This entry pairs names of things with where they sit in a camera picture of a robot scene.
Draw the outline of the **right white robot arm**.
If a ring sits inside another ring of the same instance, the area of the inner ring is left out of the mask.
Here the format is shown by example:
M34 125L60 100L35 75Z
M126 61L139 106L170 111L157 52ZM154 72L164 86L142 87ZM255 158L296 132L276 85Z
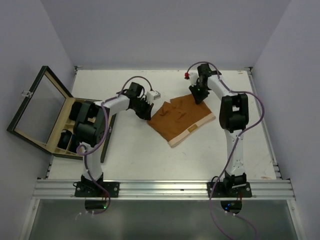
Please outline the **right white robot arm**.
M249 123L249 102L246 93L233 92L224 82L221 72L212 70L209 62L198 62L197 75L184 74L190 80L189 90L197 105L208 97L210 91L220 99L219 124L225 132L227 163L222 171L223 180L216 180L215 192L223 191L235 196L247 184L244 166L243 135Z

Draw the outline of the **orange underwear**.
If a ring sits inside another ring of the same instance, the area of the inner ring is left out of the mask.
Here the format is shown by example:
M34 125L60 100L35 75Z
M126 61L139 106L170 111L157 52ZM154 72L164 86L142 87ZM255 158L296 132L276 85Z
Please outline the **orange underwear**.
M196 104L192 94L165 101L147 124L174 148L201 126L216 119L208 106Z

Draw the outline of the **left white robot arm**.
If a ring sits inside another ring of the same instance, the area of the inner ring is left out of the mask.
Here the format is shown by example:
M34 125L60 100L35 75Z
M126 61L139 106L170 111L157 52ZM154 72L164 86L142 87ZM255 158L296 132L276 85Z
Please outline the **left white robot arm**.
M83 158L84 172L80 182L92 196L103 193L103 171L98 149L104 143L109 132L109 118L122 111L133 110L142 120L151 119L154 101L161 94L132 82L128 88L122 88L115 96L102 101L85 101L79 111L73 127L73 133L79 140L76 153Z

